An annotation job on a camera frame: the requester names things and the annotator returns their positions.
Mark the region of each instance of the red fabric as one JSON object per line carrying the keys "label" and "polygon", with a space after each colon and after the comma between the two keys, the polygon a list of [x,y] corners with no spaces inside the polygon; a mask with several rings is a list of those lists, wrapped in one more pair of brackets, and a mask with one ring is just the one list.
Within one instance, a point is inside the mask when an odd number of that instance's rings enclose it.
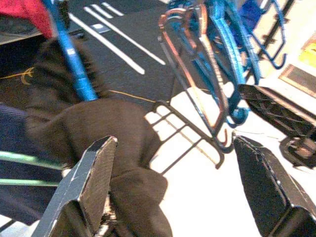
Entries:
{"label": "red fabric", "polygon": [[49,14],[41,0],[0,0],[0,14],[29,19],[46,38],[52,37]]}

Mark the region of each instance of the green bar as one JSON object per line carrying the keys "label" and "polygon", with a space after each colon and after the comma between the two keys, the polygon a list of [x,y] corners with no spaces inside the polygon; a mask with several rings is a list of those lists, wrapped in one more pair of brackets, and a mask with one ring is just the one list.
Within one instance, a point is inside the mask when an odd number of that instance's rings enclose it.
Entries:
{"label": "green bar", "polygon": [[42,160],[37,157],[17,154],[13,152],[0,151],[0,160],[22,163],[22,164],[30,164],[30,165],[35,165],[35,166],[40,166],[40,167],[45,167],[45,168],[50,168],[50,169],[57,169],[57,170],[63,169],[60,164],[57,164],[48,160]]}
{"label": "green bar", "polygon": [[28,179],[0,179],[0,185],[57,187],[58,182]]}

